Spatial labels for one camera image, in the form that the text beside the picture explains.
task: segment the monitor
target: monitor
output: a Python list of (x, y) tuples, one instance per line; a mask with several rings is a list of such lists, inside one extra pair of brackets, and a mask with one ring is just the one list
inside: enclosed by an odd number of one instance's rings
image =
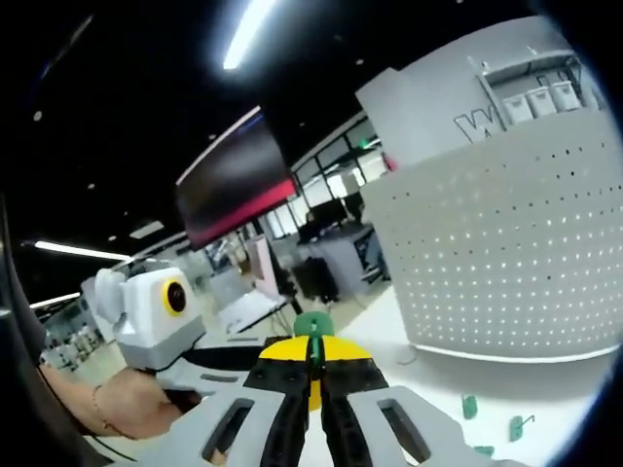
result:
[(319, 230), (331, 227), (333, 224), (342, 222), (347, 218), (341, 199), (331, 199), (310, 209), (310, 220)]
[(296, 193), (259, 107), (214, 143), (177, 181), (186, 233), (199, 249), (286, 202)]

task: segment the perforated white panel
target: perforated white panel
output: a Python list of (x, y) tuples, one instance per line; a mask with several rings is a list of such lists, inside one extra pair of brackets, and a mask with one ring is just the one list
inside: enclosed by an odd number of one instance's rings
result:
[(623, 326), (623, 151), (604, 113), (513, 126), (363, 188), (410, 340), (585, 358)]

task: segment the red trim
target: red trim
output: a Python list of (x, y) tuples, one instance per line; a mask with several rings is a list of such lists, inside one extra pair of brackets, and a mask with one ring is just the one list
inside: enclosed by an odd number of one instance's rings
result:
[(233, 213), (219, 220), (207, 229), (198, 232), (192, 230), (187, 225), (186, 232), (188, 233), (191, 243), (194, 245), (206, 245), (211, 240), (228, 233), (240, 224), (244, 224), (246, 221), (250, 221), (257, 214), (278, 204), (295, 193), (296, 188), (294, 182), (291, 179), (287, 179), (270, 188), (260, 196), (248, 201), (246, 204), (243, 204)]

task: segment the green object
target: green object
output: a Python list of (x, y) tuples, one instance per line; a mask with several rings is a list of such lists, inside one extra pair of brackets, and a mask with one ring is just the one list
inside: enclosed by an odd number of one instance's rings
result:
[(493, 446), (474, 446), (474, 450), (479, 454), (484, 454), (487, 457), (494, 455), (495, 448)]
[(294, 321), (295, 336), (309, 336), (311, 341), (311, 361), (314, 367), (322, 365), (320, 360), (320, 339), (333, 336), (335, 330), (331, 316), (322, 311), (308, 311), (300, 314)]
[(308, 311), (298, 315), (294, 321), (294, 335), (310, 338), (335, 335), (331, 316), (324, 311)]
[(534, 415), (529, 416), (525, 420), (516, 415), (510, 419), (510, 441), (520, 440), (524, 436), (524, 425), (529, 421), (534, 421)]
[(463, 402), (463, 417), (466, 420), (471, 420), (478, 413), (476, 396), (461, 396), (461, 400)]

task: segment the camera lens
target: camera lens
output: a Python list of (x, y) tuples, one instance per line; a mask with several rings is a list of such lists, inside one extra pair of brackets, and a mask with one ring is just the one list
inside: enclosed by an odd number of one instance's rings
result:
[(169, 284), (168, 290), (166, 291), (166, 298), (168, 299), (168, 304), (171, 306), (173, 311), (177, 311), (179, 313), (186, 306), (186, 293), (184, 292), (184, 288), (181, 284), (177, 282)]

